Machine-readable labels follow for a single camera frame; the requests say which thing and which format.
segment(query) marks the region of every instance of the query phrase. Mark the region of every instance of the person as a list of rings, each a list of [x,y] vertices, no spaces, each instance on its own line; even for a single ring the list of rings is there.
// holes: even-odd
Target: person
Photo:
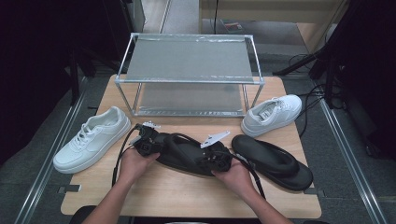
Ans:
[[[159,156],[155,153],[142,157],[136,149],[127,149],[121,158],[117,182],[83,223],[117,223],[131,186]],[[240,161],[233,159],[228,172],[212,173],[254,211],[261,223],[291,223],[254,189],[249,171]]]

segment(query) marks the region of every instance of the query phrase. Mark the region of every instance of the white sneaker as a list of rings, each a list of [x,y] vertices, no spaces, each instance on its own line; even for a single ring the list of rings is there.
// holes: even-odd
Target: white sneaker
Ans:
[[[93,116],[53,158],[55,169],[74,174],[94,165],[131,128],[131,121],[112,106],[102,115]]]
[[[256,137],[284,127],[297,119],[301,108],[301,99],[296,95],[286,95],[264,101],[249,109],[242,120],[242,131],[250,137]]]

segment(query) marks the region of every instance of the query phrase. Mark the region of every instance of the cable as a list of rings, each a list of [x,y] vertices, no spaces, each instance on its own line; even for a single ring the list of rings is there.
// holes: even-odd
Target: cable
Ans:
[[[218,8],[219,8],[219,0],[216,0],[216,10],[215,10],[215,24],[213,28],[213,33],[216,34],[216,20],[218,18]]]
[[[120,149],[120,153],[119,156],[117,157],[117,162],[116,162],[116,166],[113,169],[113,178],[111,180],[111,187],[114,186],[114,184],[116,184],[116,178],[117,178],[117,172],[119,171],[119,165],[120,165],[120,160],[122,158],[122,155],[125,153],[126,150],[132,148],[132,147],[127,147],[125,148],[126,143],[128,142],[129,136],[131,136],[131,134],[134,132],[134,130],[137,130],[140,126],[139,125],[135,125],[131,131],[128,132],[128,134],[125,137],[125,140],[122,143],[122,147]]]
[[[303,58],[301,59],[301,60],[303,60],[304,58],[310,56],[310,54],[296,54],[296,55],[292,56],[292,57],[289,59],[289,66],[291,66],[291,61],[292,61],[293,59],[295,59],[296,57],[300,57],[300,56],[303,56]],[[308,69],[308,70],[311,69],[311,68],[308,67],[306,64],[304,64],[304,67],[305,67],[306,69]]]
[[[315,86],[309,93],[304,93],[304,94],[299,94],[297,96],[305,96],[305,107],[304,110],[302,110],[300,112],[300,114],[298,115],[297,118],[299,118],[302,114],[304,114],[304,127],[303,130],[300,132],[299,136],[300,138],[304,135],[305,131],[306,131],[306,127],[308,125],[308,110],[315,107],[315,105],[317,105],[322,99],[325,98],[325,91],[315,91],[317,88],[319,87],[323,87],[326,86],[326,84],[319,84],[317,86]],[[308,103],[308,99],[311,96],[316,96],[318,97],[318,99],[316,99],[315,101]],[[332,92],[332,98],[341,98],[341,93],[340,92]],[[333,108],[335,109],[342,109],[343,107],[341,106],[333,106]]]
[[[254,171],[253,167],[249,164],[248,160],[245,157],[243,157],[239,154],[236,154],[236,155],[233,153],[229,154],[229,153],[222,152],[222,151],[217,151],[216,153],[220,153],[220,154],[224,154],[224,155],[231,155],[233,158],[239,160],[242,163],[242,165],[244,165],[245,168],[247,168],[247,170],[253,175],[257,189],[259,190],[260,195],[265,199],[265,194],[264,194],[264,190],[262,189],[262,182],[260,181],[260,177]]]

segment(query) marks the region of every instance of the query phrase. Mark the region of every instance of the black flip flop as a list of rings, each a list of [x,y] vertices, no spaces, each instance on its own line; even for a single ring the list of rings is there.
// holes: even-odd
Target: black flip flop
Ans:
[[[232,147],[235,153],[253,162],[259,173],[285,189],[299,191],[312,184],[311,170],[280,147],[244,134],[233,138]]]
[[[204,156],[201,143],[182,133],[171,133],[163,141],[166,148],[157,159],[159,163],[188,173],[213,176],[210,169],[197,164]]]

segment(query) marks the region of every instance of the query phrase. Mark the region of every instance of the glass shelf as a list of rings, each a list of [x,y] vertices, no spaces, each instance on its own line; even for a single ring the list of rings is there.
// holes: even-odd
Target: glass shelf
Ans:
[[[251,72],[250,50],[258,79]],[[134,116],[243,117],[245,85],[260,85],[252,106],[264,85],[251,35],[132,33],[121,68],[128,52],[126,76],[120,70],[115,83]],[[139,84],[132,107],[121,87],[128,83]]]

